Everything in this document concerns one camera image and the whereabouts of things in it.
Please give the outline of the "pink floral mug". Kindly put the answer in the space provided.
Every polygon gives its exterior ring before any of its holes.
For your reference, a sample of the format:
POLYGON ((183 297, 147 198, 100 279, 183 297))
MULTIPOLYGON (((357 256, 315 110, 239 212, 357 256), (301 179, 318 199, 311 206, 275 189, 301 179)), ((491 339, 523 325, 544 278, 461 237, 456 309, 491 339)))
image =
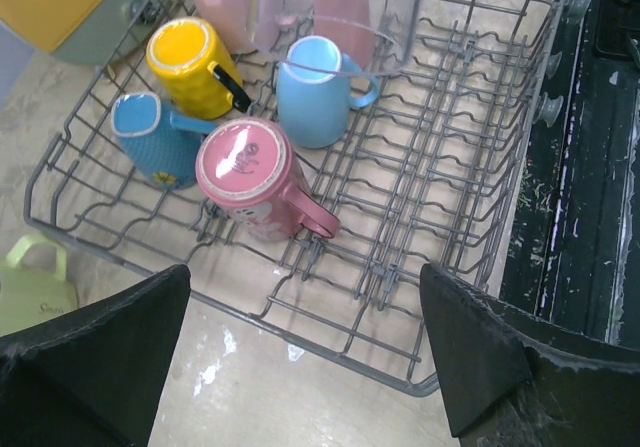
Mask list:
POLYGON ((282 241, 306 228, 333 238, 340 220, 312 198, 293 147, 280 126, 259 117, 227 121, 197 154, 203 192, 263 241, 282 241))

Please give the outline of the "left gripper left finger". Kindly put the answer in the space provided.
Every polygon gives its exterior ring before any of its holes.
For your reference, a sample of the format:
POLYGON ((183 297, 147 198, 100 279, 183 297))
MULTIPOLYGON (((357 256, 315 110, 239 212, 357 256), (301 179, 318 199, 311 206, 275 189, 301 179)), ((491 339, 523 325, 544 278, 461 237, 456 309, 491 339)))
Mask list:
POLYGON ((4 446, 145 446, 190 298, 173 265, 1 339, 4 446))

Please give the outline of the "clear glass cup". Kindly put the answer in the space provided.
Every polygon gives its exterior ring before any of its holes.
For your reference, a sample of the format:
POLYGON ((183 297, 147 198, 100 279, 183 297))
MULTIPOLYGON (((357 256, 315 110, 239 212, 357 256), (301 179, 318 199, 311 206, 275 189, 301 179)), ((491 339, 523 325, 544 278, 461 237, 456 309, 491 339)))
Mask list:
POLYGON ((390 75, 409 62, 423 0, 248 0, 255 49, 285 62, 294 42, 331 40, 360 68, 390 75))

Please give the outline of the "salmon pink tumbler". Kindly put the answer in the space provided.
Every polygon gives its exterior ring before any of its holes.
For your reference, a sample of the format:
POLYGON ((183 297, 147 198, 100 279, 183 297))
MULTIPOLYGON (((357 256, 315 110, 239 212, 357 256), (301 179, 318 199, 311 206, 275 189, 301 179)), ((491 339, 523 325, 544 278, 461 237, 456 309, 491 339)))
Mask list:
POLYGON ((369 0, 313 0, 315 35, 331 40, 362 70, 372 62, 376 35, 369 0))

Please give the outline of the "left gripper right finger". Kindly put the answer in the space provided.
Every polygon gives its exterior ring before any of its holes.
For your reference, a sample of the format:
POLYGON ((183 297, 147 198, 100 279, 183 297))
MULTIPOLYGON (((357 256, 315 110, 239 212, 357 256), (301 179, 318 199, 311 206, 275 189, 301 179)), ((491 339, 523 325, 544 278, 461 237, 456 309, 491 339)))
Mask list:
POLYGON ((436 263, 422 266, 419 292, 461 445, 638 445, 638 351, 552 324, 436 263))

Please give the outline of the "lime green faceted mug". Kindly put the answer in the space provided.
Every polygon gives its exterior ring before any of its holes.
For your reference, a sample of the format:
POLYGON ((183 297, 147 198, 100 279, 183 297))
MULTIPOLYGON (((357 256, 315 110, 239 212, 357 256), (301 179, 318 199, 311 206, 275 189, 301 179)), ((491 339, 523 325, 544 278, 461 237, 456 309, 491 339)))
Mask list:
POLYGON ((68 254, 42 233, 22 236, 1 260, 1 335, 33 327, 79 308, 77 291, 67 279, 68 254), (29 250, 55 249, 55 268, 47 271, 23 264, 29 250))

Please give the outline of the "light blue mug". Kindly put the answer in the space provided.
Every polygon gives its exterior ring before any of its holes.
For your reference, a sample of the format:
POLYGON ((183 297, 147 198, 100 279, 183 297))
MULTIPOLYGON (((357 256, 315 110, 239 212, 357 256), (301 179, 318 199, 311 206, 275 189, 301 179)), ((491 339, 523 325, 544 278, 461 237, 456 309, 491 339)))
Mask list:
POLYGON ((279 123, 300 147, 320 149, 337 142, 347 131, 350 111, 372 104, 379 94, 378 79, 323 36, 297 40, 278 68, 279 123))

